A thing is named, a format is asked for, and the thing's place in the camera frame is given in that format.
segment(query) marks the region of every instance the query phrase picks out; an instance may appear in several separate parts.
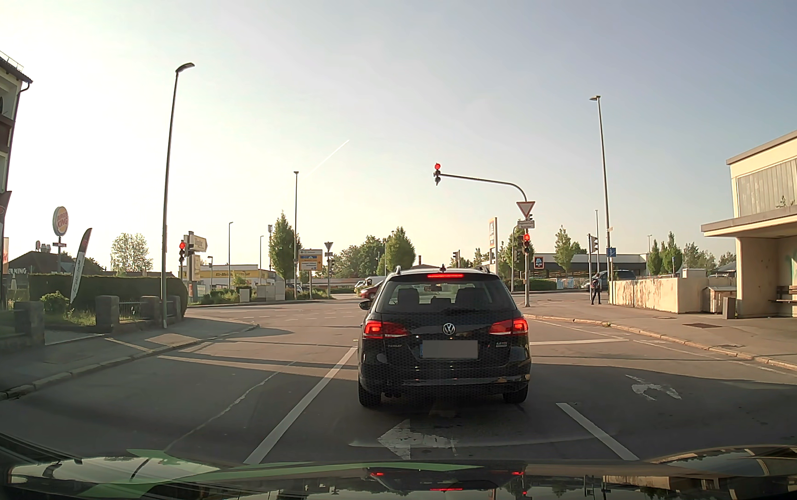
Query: pedestrian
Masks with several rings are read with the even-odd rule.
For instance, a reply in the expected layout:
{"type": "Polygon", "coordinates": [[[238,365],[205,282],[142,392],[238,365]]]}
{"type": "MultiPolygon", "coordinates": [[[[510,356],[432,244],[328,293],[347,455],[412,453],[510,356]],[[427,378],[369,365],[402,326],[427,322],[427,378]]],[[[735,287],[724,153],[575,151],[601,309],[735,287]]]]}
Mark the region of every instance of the pedestrian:
{"type": "Polygon", "coordinates": [[[590,305],[593,305],[593,301],[597,299],[599,305],[602,305],[602,280],[599,279],[599,275],[594,276],[590,282],[590,305]]]}

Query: road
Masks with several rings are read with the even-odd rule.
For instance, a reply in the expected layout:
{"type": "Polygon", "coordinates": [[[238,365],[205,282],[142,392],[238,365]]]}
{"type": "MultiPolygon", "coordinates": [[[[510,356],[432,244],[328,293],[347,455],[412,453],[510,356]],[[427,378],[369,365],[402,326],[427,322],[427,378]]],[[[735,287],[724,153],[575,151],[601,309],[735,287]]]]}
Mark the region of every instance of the road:
{"type": "MultiPolygon", "coordinates": [[[[261,326],[0,402],[0,431],[78,456],[227,463],[627,459],[797,443],[797,373],[611,328],[530,321],[528,400],[357,400],[358,301],[191,309],[261,326]]],[[[138,350],[145,349],[137,345],[138,350]]]]}

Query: brake light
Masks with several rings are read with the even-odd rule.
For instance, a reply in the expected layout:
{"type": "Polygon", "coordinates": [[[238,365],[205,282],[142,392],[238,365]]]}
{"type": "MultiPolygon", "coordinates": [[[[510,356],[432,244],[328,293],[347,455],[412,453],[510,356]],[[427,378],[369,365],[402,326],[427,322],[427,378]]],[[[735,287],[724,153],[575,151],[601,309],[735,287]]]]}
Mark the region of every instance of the brake light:
{"type": "Polygon", "coordinates": [[[491,325],[489,334],[528,335],[528,321],[525,318],[505,319],[491,325]]]}
{"type": "Polygon", "coordinates": [[[371,319],[365,323],[365,333],[362,338],[366,339],[382,339],[382,338],[395,338],[411,335],[403,325],[398,323],[390,323],[389,321],[380,321],[379,319],[371,319]]]}

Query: burger king sign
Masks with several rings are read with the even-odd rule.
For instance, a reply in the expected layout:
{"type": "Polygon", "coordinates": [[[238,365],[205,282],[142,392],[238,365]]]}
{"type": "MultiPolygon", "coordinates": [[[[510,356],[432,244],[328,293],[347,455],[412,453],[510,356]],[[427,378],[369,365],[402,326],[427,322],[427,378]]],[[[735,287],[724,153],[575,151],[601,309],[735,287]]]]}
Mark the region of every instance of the burger king sign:
{"type": "Polygon", "coordinates": [[[64,206],[58,206],[53,211],[53,233],[57,236],[65,236],[68,231],[68,210],[64,206]]]}

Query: license plate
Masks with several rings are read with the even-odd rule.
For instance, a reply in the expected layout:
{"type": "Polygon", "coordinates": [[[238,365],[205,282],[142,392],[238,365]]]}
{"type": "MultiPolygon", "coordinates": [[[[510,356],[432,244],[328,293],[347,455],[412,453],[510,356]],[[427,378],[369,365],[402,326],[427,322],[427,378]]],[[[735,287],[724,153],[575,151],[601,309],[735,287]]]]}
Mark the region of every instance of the license plate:
{"type": "Polygon", "coordinates": [[[476,359],[479,341],[475,340],[424,340],[420,357],[426,359],[476,359]]]}

